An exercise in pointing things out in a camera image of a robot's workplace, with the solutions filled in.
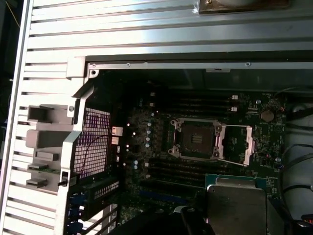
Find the motherboard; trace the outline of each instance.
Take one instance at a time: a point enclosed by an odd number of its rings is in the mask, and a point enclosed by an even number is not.
[[[121,223],[151,206],[193,204],[212,175],[259,179],[276,195],[285,106],[285,98],[258,92],[139,95],[125,126]]]

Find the cable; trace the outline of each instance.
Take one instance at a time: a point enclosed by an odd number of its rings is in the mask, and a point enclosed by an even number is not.
[[[14,13],[13,13],[13,11],[12,11],[10,5],[9,5],[9,3],[8,3],[7,1],[5,1],[5,3],[6,3],[6,5],[7,5],[7,7],[9,8],[9,10],[10,10],[10,12],[11,12],[11,14],[12,14],[14,20],[15,20],[15,23],[17,24],[17,26],[18,26],[19,28],[21,28],[21,27],[20,27],[20,24],[18,23],[18,20],[16,19],[15,15],[14,15]]]
[[[98,139],[102,138],[102,137],[106,137],[107,135],[100,135],[98,136],[97,138],[95,138],[93,141],[91,141],[89,144],[88,144],[88,147],[86,149],[86,153],[85,153],[85,157],[84,157],[84,162],[83,162],[83,165],[82,165],[82,169],[80,171],[80,174],[83,173],[83,170],[84,170],[84,167],[85,167],[85,163],[86,163],[86,159],[87,159],[87,154],[88,154],[88,151],[89,151],[89,148],[90,146],[95,143]]]
[[[306,188],[306,189],[311,190],[311,186],[310,185],[292,185],[292,186],[289,186],[289,187],[285,188],[283,190],[283,193],[286,193],[286,192],[288,192],[290,190],[293,190],[293,189],[296,189],[296,188]]]
[[[286,118],[287,118],[287,121],[293,121],[293,120],[298,120],[298,119],[305,118],[311,115],[313,115],[313,107],[307,108],[304,110],[299,110],[294,113],[287,113]]]
[[[297,90],[297,89],[313,89],[312,86],[298,86],[298,87],[288,87],[288,88],[285,88],[281,91],[278,91],[276,92],[274,95],[273,95],[273,98],[276,98],[279,94],[281,93],[285,93],[285,92],[289,92],[289,91],[292,91],[292,90]]]
[[[284,156],[294,147],[304,147],[304,148],[313,148],[313,145],[311,144],[305,144],[305,143],[294,143],[292,145],[290,145],[288,148],[285,149],[285,151],[282,154],[282,159],[284,158]]]
[[[294,146],[302,146],[302,144],[291,145],[289,148],[286,149],[286,151],[283,154],[285,154],[287,151],[289,151]],[[284,166],[284,168],[282,168],[282,170],[280,171],[279,176],[278,176],[278,187],[277,187],[278,193],[279,193],[279,195],[281,197],[281,200],[283,201],[283,204],[286,207],[290,217],[291,217],[291,214],[290,214],[290,211],[288,210],[286,199],[285,199],[285,196],[284,196],[284,190],[283,190],[283,173],[286,170],[290,169],[291,167],[297,165],[298,163],[301,163],[301,162],[306,161],[308,159],[313,159],[313,153],[309,153],[309,154],[303,155],[301,157],[298,157],[298,158],[292,160],[291,162],[286,164]]]
[[[300,125],[291,124],[291,123],[287,123],[286,126],[292,129],[298,129],[298,130],[303,130],[303,131],[313,131],[313,126],[300,126]]]

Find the cpu socket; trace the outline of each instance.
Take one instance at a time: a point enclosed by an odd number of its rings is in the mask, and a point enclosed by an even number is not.
[[[178,118],[171,120],[174,126],[173,148],[168,153],[174,157],[208,161],[219,160],[232,164],[248,166],[251,154],[254,152],[252,127],[241,125],[226,125],[211,119]],[[227,127],[246,128],[246,151],[243,163],[228,161],[224,157],[223,140]]]

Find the capacitor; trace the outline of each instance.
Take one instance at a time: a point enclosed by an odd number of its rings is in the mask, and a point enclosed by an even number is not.
[[[282,161],[282,159],[281,159],[280,157],[277,157],[277,158],[275,158],[275,161],[276,161],[277,163],[280,163],[280,162]]]
[[[275,119],[275,114],[271,110],[264,110],[261,112],[260,118],[265,122],[271,122]]]

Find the ventilation slot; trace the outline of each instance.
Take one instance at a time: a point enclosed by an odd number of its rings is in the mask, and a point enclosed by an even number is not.
[[[109,129],[109,113],[86,108],[83,132],[76,142],[73,168],[81,179],[105,171]]]

